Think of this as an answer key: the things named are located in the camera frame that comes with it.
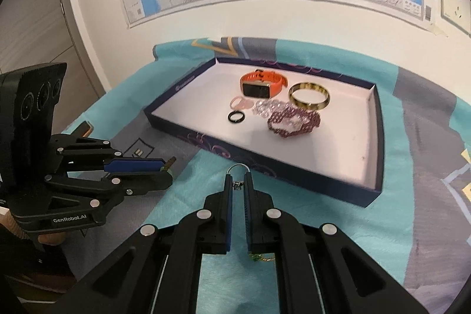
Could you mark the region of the person's left forearm sleeve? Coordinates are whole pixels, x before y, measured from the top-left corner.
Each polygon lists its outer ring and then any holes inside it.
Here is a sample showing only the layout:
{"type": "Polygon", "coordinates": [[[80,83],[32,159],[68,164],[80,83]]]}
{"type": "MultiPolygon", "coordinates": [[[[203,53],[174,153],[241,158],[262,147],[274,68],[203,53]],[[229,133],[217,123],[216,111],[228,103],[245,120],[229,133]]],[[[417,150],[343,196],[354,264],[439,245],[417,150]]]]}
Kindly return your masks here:
{"type": "Polygon", "coordinates": [[[1,214],[0,224],[4,226],[10,233],[14,236],[26,240],[29,239],[29,236],[25,231],[18,225],[13,216],[10,214],[10,211],[5,214],[1,214]]]}

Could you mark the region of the person's left hand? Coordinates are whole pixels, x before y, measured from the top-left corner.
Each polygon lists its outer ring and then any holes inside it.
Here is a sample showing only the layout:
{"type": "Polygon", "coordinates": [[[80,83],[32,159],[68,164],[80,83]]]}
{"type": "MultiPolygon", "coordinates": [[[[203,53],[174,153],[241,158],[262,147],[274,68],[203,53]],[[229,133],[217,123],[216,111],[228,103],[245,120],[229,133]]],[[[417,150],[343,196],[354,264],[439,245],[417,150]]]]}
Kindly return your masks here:
{"type": "Polygon", "coordinates": [[[43,245],[60,245],[66,239],[67,239],[67,234],[65,232],[40,234],[37,237],[37,241],[43,245]]]}

